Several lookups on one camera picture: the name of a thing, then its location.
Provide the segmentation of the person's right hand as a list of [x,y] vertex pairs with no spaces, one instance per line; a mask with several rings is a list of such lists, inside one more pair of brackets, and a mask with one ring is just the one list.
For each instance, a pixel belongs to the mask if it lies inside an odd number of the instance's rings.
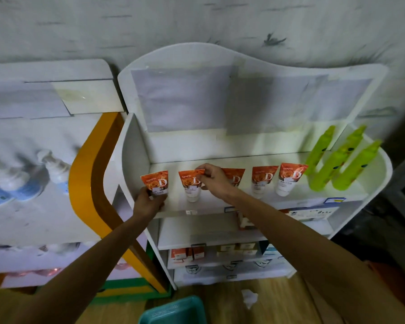
[[196,169],[205,169],[205,174],[198,175],[198,178],[213,179],[212,188],[208,190],[213,196],[234,206],[236,197],[238,196],[238,189],[228,181],[220,167],[210,163],[204,163]]

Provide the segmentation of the person's left hand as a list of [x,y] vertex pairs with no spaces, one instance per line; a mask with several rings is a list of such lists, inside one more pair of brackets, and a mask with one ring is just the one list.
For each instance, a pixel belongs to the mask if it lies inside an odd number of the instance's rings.
[[152,197],[146,186],[140,189],[133,208],[133,218],[151,221],[159,211],[151,208]]

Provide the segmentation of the orange and white cream tube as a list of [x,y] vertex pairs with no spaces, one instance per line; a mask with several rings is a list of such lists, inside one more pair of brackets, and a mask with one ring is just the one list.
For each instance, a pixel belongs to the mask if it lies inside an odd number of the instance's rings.
[[239,186],[245,169],[238,168],[221,168],[228,181],[235,187]]
[[278,165],[254,166],[252,168],[251,192],[256,199],[261,199],[277,172]]
[[141,181],[152,197],[168,194],[168,170],[142,175]]
[[275,192],[279,196],[287,196],[308,169],[306,164],[281,163]]
[[200,198],[202,182],[198,175],[204,175],[205,169],[184,170],[178,172],[180,181],[185,191],[186,199],[189,202],[197,202]]

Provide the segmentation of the person's right forearm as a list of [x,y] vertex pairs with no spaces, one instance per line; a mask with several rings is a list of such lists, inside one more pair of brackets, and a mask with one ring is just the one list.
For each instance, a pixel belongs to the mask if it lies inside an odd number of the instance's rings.
[[231,187],[242,212],[349,324],[405,324],[405,306],[356,256],[305,224]]

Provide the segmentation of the person's left forearm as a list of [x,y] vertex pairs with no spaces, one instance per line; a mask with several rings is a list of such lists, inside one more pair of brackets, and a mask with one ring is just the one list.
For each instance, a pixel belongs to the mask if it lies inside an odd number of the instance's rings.
[[130,219],[23,303],[7,324],[75,324],[156,212],[135,208]]

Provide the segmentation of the white wooden shelf unit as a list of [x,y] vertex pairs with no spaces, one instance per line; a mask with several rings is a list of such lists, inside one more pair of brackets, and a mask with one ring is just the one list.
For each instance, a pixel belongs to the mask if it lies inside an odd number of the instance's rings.
[[[270,63],[209,43],[179,43],[134,60],[118,75],[133,85],[126,92],[136,115],[151,172],[168,170],[165,207],[145,230],[172,287],[221,281],[291,276],[287,262],[256,255],[216,257],[211,246],[264,240],[260,231],[239,230],[237,211],[202,191],[189,202],[178,175],[202,163],[245,169],[239,188],[252,195],[254,166],[305,164],[319,137],[335,125],[332,141],[312,175],[303,175],[287,196],[275,192],[279,168],[262,201],[278,209],[340,206],[329,218],[307,221],[332,238],[389,182],[393,169],[379,148],[375,159],[351,186],[336,190],[329,181],[309,188],[332,152],[357,126],[353,124],[389,72],[379,63],[337,68]],[[324,204],[330,197],[342,203]],[[187,216],[186,210],[198,215]],[[171,249],[206,245],[205,257],[190,263],[169,261]]]

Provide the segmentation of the small white orange box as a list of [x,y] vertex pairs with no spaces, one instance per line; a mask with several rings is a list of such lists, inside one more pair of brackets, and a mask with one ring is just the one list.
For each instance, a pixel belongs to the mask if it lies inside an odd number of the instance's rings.
[[256,226],[241,212],[237,212],[237,221],[239,230],[254,230]]

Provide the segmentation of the orange and white small boxes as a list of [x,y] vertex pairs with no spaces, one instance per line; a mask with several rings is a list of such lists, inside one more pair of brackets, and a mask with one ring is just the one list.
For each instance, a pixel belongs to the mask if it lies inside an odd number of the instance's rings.
[[205,257],[206,245],[194,245],[192,247],[171,249],[169,261],[176,263],[190,263]]

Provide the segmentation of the cream small boxes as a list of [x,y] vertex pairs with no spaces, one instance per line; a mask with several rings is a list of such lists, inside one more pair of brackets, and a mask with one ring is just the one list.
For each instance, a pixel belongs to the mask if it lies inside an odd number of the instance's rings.
[[223,244],[216,246],[216,256],[251,256],[256,255],[258,252],[258,246],[256,242],[249,243],[236,243],[236,244]]

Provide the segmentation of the light blue box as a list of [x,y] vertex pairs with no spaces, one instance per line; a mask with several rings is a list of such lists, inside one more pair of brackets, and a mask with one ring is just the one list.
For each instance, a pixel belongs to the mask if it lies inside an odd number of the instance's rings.
[[271,257],[273,260],[284,259],[281,253],[272,244],[268,244],[266,247],[264,247],[264,251],[262,249],[261,251],[264,257]]

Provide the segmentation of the white and blue flat box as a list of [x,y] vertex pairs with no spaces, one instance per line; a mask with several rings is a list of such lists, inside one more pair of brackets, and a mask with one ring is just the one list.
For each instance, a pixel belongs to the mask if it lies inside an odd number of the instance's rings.
[[281,209],[280,212],[285,213],[291,218],[300,222],[316,221],[329,218],[340,206],[322,205],[315,207],[296,207]]

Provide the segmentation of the teal plastic bin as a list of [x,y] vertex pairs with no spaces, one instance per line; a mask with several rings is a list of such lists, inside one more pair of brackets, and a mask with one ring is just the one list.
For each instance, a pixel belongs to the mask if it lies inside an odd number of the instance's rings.
[[146,310],[138,324],[208,324],[202,300],[191,295]]

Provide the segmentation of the green spray bottle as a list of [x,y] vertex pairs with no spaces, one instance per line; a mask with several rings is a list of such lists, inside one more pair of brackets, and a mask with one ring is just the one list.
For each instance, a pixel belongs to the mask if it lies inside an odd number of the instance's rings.
[[321,160],[324,152],[327,150],[330,145],[333,134],[335,131],[335,125],[329,126],[329,128],[322,134],[316,144],[314,145],[312,151],[308,155],[305,164],[308,166],[305,175],[312,175],[319,161]]
[[330,154],[320,171],[314,174],[309,180],[309,187],[311,190],[319,192],[325,188],[327,183],[338,173],[351,156],[352,152],[360,144],[366,128],[366,125],[358,127],[358,129],[347,137],[346,142],[339,149]]
[[382,140],[376,140],[368,147],[364,148],[352,160],[349,166],[332,181],[332,186],[336,190],[347,190],[364,169],[375,159],[381,144]]

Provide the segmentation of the crumpled white paper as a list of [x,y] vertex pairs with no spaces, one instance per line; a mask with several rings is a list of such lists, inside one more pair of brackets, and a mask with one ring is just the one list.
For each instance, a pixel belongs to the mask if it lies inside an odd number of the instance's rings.
[[254,293],[250,289],[242,289],[241,293],[246,308],[250,310],[252,306],[257,303],[259,294]]

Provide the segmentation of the white display stand orange trim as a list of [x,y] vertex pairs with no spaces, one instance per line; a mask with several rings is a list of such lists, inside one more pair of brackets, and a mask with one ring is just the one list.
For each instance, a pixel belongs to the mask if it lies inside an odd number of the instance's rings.
[[40,290],[132,216],[151,172],[104,59],[0,64],[0,289]]

